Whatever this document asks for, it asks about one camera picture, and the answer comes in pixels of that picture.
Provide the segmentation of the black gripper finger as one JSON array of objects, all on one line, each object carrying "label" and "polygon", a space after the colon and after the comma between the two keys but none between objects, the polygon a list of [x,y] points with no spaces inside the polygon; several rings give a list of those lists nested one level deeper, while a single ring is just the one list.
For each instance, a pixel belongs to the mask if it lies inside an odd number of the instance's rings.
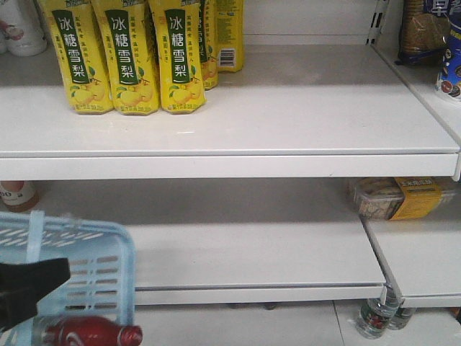
[{"label": "black gripper finger", "polygon": [[1,263],[1,331],[37,315],[40,300],[71,276],[66,258],[26,264]]}]

